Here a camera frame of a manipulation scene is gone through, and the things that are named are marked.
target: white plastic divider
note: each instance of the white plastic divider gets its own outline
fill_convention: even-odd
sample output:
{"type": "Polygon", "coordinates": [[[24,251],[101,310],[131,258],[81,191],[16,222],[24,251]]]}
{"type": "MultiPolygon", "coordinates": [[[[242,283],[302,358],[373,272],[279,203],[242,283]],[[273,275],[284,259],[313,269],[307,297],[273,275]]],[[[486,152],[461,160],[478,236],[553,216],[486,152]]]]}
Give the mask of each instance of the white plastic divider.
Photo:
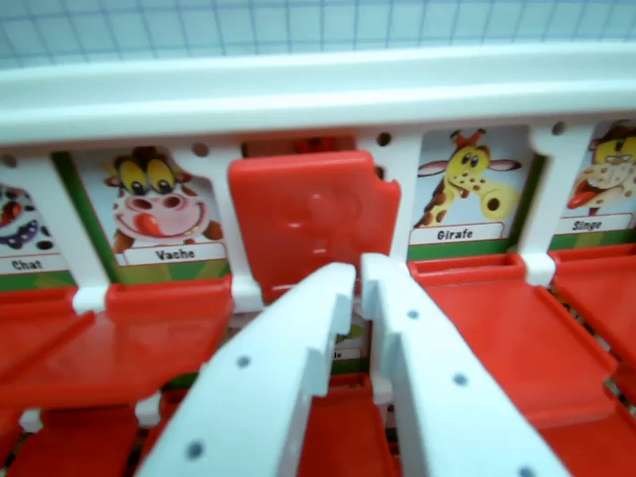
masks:
{"type": "Polygon", "coordinates": [[[531,285],[548,286],[555,276],[557,266],[548,248],[595,126],[596,122],[574,119],[531,128],[531,145],[547,157],[516,247],[531,285]]]}
{"type": "Polygon", "coordinates": [[[27,191],[45,218],[79,288],[76,313],[103,311],[110,282],[49,153],[6,151],[0,171],[3,183],[27,191]]]}
{"type": "Polygon", "coordinates": [[[408,240],[412,230],[411,215],[415,200],[417,168],[421,155],[422,127],[387,127],[364,129],[356,134],[357,148],[369,151],[377,166],[385,170],[385,181],[399,183],[400,197],[394,237],[389,256],[406,267],[408,240]],[[389,144],[378,142],[381,133],[388,133],[389,144]]]}
{"type": "Polygon", "coordinates": [[[267,307],[202,367],[138,477],[294,476],[313,396],[351,326],[354,266],[331,263],[267,307]]]}
{"type": "Polygon", "coordinates": [[[362,283],[380,372],[394,387],[406,477],[569,475],[400,264],[366,253],[362,283]]]}
{"type": "Polygon", "coordinates": [[[232,270],[234,312],[247,313],[262,310],[260,285],[254,280],[249,268],[228,177],[230,164],[242,158],[240,142],[230,139],[202,138],[166,144],[166,147],[179,167],[209,180],[212,184],[221,217],[228,262],[232,270]]]}

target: cow's eye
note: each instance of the cow's eye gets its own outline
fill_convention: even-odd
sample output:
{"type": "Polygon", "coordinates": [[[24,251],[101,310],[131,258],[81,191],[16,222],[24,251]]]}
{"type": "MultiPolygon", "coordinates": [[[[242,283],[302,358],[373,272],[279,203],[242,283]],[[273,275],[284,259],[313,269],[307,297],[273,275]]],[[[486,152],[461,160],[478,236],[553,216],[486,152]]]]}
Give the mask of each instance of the cow's eye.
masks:
{"type": "Polygon", "coordinates": [[[175,188],[175,176],[168,164],[161,159],[152,159],[146,171],[150,185],[159,194],[168,194],[175,188]]]}
{"type": "Polygon", "coordinates": [[[141,168],[132,161],[124,161],[119,166],[121,183],[128,192],[135,196],[143,196],[148,192],[148,181],[141,168]]]}

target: blue grid background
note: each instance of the blue grid background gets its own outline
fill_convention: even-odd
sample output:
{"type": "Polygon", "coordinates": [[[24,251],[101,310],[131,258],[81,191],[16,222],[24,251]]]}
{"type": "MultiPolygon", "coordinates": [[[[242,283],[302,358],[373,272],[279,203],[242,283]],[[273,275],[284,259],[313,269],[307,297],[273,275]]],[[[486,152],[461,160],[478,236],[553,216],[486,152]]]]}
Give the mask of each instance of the blue grid background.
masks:
{"type": "Polygon", "coordinates": [[[0,69],[636,39],[636,0],[0,0],[0,69]]]}

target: red plastic tray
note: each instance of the red plastic tray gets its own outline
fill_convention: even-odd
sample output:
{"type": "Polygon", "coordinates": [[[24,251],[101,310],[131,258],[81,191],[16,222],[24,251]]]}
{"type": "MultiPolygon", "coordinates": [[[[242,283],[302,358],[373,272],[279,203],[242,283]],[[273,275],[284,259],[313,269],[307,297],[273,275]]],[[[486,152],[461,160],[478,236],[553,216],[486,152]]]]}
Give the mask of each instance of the red plastic tray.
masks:
{"type": "Polygon", "coordinates": [[[7,477],[121,477],[137,435],[126,406],[49,411],[30,436],[7,477]]]}
{"type": "Polygon", "coordinates": [[[514,254],[412,262],[411,273],[532,422],[570,424],[610,414],[602,383],[616,362],[514,254]]]}
{"type": "Polygon", "coordinates": [[[636,245],[551,252],[555,291],[636,369],[636,245]]]}
{"type": "Polygon", "coordinates": [[[5,330],[24,338],[0,352],[0,405],[135,402],[198,371],[230,320],[231,280],[112,286],[106,306],[104,313],[82,317],[26,312],[23,320],[0,320],[0,340],[5,330]]]}
{"type": "Polygon", "coordinates": [[[20,412],[0,410],[0,468],[20,438],[20,412]]]}
{"type": "Polygon", "coordinates": [[[572,475],[636,475],[636,421],[616,404],[616,410],[601,420],[541,431],[572,475]]]}
{"type": "Polygon", "coordinates": [[[298,476],[397,476],[369,377],[337,376],[330,386],[312,401],[298,476]]]}

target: cartoon giraffe card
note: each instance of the cartoon giraffe card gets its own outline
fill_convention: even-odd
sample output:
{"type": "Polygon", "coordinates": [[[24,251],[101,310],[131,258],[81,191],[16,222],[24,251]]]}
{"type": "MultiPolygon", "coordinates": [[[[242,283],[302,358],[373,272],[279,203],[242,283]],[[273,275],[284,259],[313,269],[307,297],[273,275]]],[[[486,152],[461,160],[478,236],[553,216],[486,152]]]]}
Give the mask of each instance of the cartoon giraffe card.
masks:
{"type": "Polygon", "coordinates": [[[426,134],[410,244],[507,238],[534,156],[525,126],[426,134]]]}
{"type": "Polygon", "coordinates": [[[594,130],[571,187],[557,235],[623,231],[636,212],[636,122],[606,121],[594,130]]]}
{"type": "Polygon", "coordinates": [[[10,275],[0,289],[71,285],[68,272],[57,278],[47,273],[68,269],[29,193],[0,183],[0,275],[10,275]]]}
{"type": "Polygon", "coordinates": [[[81,151],[73,159],[118,266],[225,258],[212,186],[181,170],[168,151],[81,151]]]}

